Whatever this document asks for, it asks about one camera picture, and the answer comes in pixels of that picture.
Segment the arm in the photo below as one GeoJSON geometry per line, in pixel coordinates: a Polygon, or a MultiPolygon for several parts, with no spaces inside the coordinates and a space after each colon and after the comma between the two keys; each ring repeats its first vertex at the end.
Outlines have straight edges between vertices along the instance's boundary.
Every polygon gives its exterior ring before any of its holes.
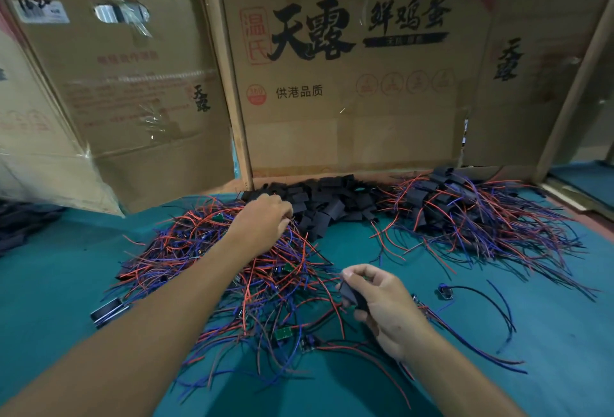
{"type": "Polygon", "coordinates": [[[151,415],[224,290],[271,249],[292,206],[262,195],[188,271],[76,345],[12,398],[0,416],[151,415]]]}
{"type": "Polygon", "coordinates": [[[369,315],[356,310],[355,318],[366,322],[384,351],[410,368],[445,416],[525,415],[435,331],[399,278],[372,265],[348,267],[343,278],[369,305],[369,315]]]}

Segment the hand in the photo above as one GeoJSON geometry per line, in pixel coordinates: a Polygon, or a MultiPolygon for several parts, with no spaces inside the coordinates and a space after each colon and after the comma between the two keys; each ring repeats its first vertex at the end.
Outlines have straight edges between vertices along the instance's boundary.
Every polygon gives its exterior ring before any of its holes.
{"type": "Polygon", "coordinates": [[[252,259],[271,250],[291,217],[291,203],[282,202],[278,195],[262,194],[234,217],[224,239],[241,244],[252,259]]]}
{"type": "Polygon", "coordinates": [[[390,357],[407,362],[413,346],[435,332],[394,274],[364,264],[345,268],[342,276],[369,305],[370,314],[357,309],[354,318],[366,323],[390,357]]]}

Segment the white label sticker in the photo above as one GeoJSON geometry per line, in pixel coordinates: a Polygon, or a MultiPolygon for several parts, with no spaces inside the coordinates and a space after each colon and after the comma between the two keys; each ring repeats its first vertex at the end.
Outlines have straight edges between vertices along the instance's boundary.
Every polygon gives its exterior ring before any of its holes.
{"type": "Polygon", "coordinates": [[[69,24],[61,2],[50,0],[13,0],[19,19],[25,24],[69,24]]]}

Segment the forearm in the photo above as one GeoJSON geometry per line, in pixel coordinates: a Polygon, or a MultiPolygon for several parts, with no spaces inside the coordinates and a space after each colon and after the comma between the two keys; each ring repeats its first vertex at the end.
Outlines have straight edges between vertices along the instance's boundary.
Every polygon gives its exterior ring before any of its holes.
{"type": "Polygon", "coordinates": [[[151,415],[250,255],[223,239],[189,270],[79,344],[0,415],[151,415]]]}
{"type": "Polygon", "coordinates": [[[446,417],[525,415],[432,327],[412,338],[405,362],[446,417]]]}

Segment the person's left hand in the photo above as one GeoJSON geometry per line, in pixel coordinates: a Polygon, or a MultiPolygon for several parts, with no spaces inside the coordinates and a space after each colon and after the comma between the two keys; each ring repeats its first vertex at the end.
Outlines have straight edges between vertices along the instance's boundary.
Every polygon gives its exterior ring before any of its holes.
{"type": "Polygon", "coordinates": [[[286,230],[292,218],[292,204],[278,195],[263,194],[241,210],[224,239],[245,247],[249,258],[270,250],[286,230]]]}

